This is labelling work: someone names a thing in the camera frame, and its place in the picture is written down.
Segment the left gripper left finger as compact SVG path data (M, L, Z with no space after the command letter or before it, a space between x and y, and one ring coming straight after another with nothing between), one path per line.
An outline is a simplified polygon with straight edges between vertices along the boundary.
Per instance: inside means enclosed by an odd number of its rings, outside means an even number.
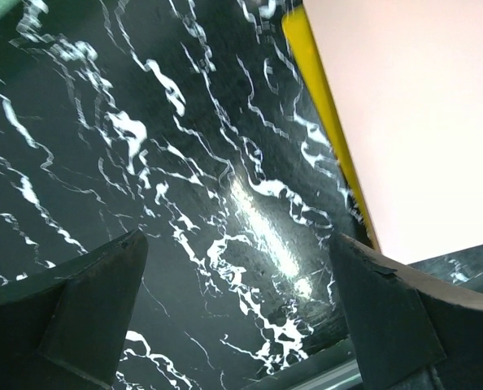
M0 286L0 389L109 389L146 266L128 232Z

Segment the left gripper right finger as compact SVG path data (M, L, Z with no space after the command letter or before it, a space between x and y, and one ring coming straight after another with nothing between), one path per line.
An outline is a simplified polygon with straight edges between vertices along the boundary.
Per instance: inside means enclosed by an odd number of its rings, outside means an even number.
M329 257L366 389L483 389L483 274L460 285L342 234Z

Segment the pink folder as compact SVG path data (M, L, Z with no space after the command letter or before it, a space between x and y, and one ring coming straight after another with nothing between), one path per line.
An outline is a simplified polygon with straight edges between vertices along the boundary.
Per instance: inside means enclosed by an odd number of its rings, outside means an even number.
M483 245L483 1L306 1L381 252Z

